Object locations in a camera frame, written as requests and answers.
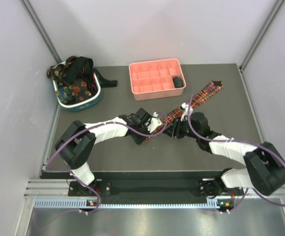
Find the red multicolour checked tie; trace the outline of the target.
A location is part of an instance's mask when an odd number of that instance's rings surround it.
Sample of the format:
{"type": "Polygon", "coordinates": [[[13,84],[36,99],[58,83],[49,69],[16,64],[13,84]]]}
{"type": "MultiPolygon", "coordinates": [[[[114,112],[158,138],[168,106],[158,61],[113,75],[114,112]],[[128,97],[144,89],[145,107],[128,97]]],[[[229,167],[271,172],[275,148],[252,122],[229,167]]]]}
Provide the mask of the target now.
{"type": "MultiPolygon", "coordinates": [[[[194,109],[199,107],[201,104],[203,104],[205,101],[209,100],[212,96],[214,96],[218,91],[220,91],[223,88],[222,81],[211,81],[206,87],[204,87],[199,93],[191,97],[191,100],[189,102],[186,102],[189,104],[189,110],[188,110],[188,116],[186,117],[186,120],[192,125],[192,127],[195,129],[197,133],[201,136],[209,136],[213,135],[214,137],[217,135],[216,132],[210,130],[210,126],[208,125],[208,121],[203,113],[196,112],[194,113],[194,109]]],[[[159,128],[155,131],[155,133],[150,135],[159,134],[160,131],[163,132],[163,134],[166,134],[166,129],[172,124],[172,121],[174,118],[181,118],[182,111],[180,110],[180,106],[176,109],[172,110],[168,114],[166,114],[167,117],[167,123],[166,126],[162,126],[162,130],[159,128]]],[[[146,111],[143,112],[143,114],[140,116],[140,119],[142,122],[144,122],[144,125],[142,125],[142,128],[147,128],[146,124],[151,119],[151,114],[147,113],[146,111]]],[[[198,137],[190,130],[191,137],[198,139],[198,137]]]]}

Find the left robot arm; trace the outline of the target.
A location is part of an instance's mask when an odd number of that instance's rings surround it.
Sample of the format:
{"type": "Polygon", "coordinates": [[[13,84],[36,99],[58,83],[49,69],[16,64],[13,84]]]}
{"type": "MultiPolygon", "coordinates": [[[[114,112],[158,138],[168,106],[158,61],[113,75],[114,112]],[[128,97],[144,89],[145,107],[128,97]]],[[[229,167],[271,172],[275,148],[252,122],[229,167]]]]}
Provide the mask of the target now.
{"type": "Polygon", "coordinates": [[[74,121],[55,144],[55,154],[59,155],[70,169],[70,173],[80,181],[79,189],[86,195],[96,191],[95,176],[90,170],[88,159],[94,145],[104,141],[131,136],[136,144],[154,135],[162,125],[156,114],[149,114],[140,108],[136,113],[120,115],[98,123],[74,121]]]}

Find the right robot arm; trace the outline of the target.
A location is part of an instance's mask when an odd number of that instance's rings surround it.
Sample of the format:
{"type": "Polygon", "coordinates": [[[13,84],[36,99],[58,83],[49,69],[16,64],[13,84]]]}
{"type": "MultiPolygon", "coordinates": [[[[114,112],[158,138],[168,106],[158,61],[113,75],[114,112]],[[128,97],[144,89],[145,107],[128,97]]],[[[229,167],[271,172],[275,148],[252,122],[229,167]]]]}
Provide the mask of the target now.
{"type": "Polygon", "coordinates": [[[253,188],[265,196],[285,184],[285,167],[277,160],[279,152],[269,142],[260,147],[237,143],[211,130],[201,112],[191,114],[190,121],[175,118],[165,130],[172,138],[194,138],[199,148],[214,155],[225,156],[245,166],[243,169],[226,168],[216,178],[215,190],[227,194],[232,188],[253,188]]]}

